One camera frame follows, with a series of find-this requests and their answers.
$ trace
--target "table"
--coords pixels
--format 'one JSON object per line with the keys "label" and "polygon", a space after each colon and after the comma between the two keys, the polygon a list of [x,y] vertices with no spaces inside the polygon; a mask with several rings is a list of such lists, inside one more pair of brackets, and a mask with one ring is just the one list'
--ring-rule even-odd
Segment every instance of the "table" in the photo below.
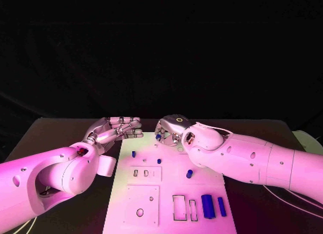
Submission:
{"label": "table", "polygon": [[[29,128],[6,161],[72,145],[81,141],[97,119],[41,118]],[[141,119],[143,130],[153,132],[157,119]],[[287,124],[278,120],[193,120],[258,137],[274,144],[303,150]],[[118,158],[121,142],[115,142],[107,155]],[[90,189],[62,202],[36,220],[30,233],[101,234],[107,217],[114,176],[95,176]],[[228,198],[239,234],[323,234],[323,219],[280,201],[261,185],[242,183],[225,177]],[[275,194],[297,206],[323,216],[323,211],[300,201],[287,191],[270,187]]]}

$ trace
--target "robotic hand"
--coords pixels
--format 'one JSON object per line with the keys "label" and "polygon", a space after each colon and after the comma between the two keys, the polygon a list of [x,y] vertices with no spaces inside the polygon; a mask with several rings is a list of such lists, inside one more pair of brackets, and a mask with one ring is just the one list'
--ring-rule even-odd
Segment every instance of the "robotic hand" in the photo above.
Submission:
{"label": "robotic hand", "polygon": [[198,167],[209,167],[245,183],[286,188],[323,204],[323,155],[287,149],[199,122],[192,124],[182,115],[160,119],[156,139],[170,146],[182,142]]}
{"label": "robotic hand", "polygon": [[117,140],[144,136],[140,127],[137,117],[103,118],[82,142],[0,164],[0,233],[81,194],[95,174],[113,176],[117,160],[103,154]]}

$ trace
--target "rectangular hole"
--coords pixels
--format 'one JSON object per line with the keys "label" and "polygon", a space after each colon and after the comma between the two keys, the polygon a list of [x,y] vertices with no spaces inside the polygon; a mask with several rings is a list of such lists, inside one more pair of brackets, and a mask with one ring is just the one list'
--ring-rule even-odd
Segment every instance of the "rectangular hole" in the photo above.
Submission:
{"label": "rectangular hole", "polygon": [[196,202],[195,202],[195,200],[189,200],[189,208],[190,208],[190,220],[198,221],[198,212],[196,212]]}
{"label": "rectangular hole", "polygon": [[173,195],[173,216],[175,220],[186,221],[188,213],[186,213],[186,198],[183,195]]}

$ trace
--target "peg board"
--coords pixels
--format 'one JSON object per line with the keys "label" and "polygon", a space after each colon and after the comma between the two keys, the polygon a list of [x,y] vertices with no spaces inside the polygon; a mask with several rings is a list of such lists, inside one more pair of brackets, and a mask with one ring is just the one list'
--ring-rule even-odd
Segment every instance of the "peg board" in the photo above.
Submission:
{"label": "peg board", "polygon": [[[195,166],[182,144],[169,147],[154,137],[154,133],[144,133],[143,138],[123,141],[103,234],[235,234],[224,176],[212,169]],[[186,177],[189,169],[193,170],[190,179]],[[203,216],[205,194],[212,195],[214,219]],[[185,196],[186,221],[175,221],[173,195]],[[226,217],[221,216],[218,197],[224,198]],[[196,202],[198,222],[190,221],[189,200]]]}

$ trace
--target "white wire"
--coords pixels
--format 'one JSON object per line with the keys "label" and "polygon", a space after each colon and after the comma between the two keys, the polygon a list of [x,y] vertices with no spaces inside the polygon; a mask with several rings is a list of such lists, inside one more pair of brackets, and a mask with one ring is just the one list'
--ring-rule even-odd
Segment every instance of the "white wire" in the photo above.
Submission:
{"label": "white wire", "polygon": [[312,213],[310,211],[307,211],[307,210],[301,209],[300,207],[297,207],[296,205],[290,204],[290,203],[288,203],[283,198],[280,198],[280,196],[267,188],[265,185],[264,185],[264,187],[265,187],[265,189],[270,191],[270,193],[271,193],[281,201],[284,201],[288,205],[291,205],[293,207],[296,207],[297,209],[300,209],[300,210],[304,211],[306,213],[309,213],[309,214],[317,216],[319,218],[323,218],[323,216],[320,216],[320,215]]}
{"label": "white wire", "polygon": [[30,220],[23,224],[23,226],[19,228],[19,230],[13,234],[19,233],[19,231],[25,228],[25,226],[29,224],[29,222],[30,222]]}
{"label": "white wire", "polygon": [[323,209],[323,207],[320,205],[317,205],[316,203],[313,203],[312,201],[309,201],[306,198],[303,198],[299,194],[296,194],[293,191],[290,191],[288,189],[286,189],[293,195],[296,195],[301,200],[304,200],[306,202],[309,202],[310,204],[313,204],[314,206],[317,206],[319,208]]}
{"label": "white wire", "polygon": [[33,227],[35,221],[36,221],[36,218],[35,218],[35,220],[33,220],[33,223],[32,223],[32,225],[30,225],[30,228],[29,228],[29,231],[26,232],[26,234],[29,234],[29,232],[30,232],[30,230],[32,230],[32,227]]}

